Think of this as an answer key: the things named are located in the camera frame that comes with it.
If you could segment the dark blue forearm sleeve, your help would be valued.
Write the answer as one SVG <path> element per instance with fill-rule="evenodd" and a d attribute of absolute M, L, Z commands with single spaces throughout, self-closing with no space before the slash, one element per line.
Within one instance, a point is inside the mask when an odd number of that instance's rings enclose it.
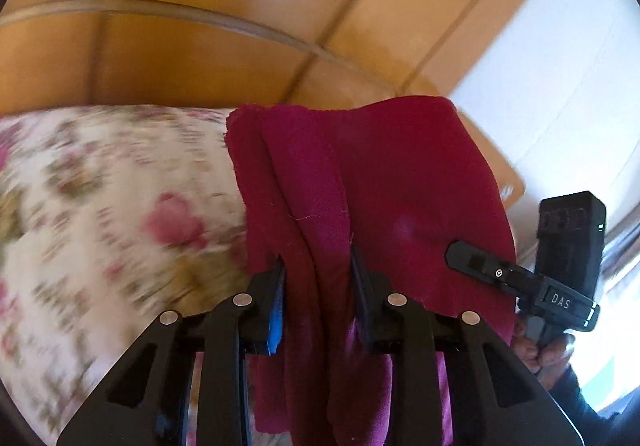
<path fill-rule="evenodd" d="M 602 417 L 586 402 L 574 370 L 568 368 L 550 394 L 570 418 L 585 445 L 640 446 L 639 393 L 634 394 L 623 412 Z"/>

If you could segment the person's right hand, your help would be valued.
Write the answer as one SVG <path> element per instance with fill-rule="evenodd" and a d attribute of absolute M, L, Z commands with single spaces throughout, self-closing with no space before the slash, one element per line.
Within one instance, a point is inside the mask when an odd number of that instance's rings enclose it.
<path fill-rule="evenodd" d="M 554 388 L 565 371 L 570 368 L 574 353 L 575 336 L 564 333 L 541 348 L 526 336 L 527 319 L 518 315 L 514 325 L 511 348 L 528 370 L 535 374 L 540 384 L 548 391 Z"/>

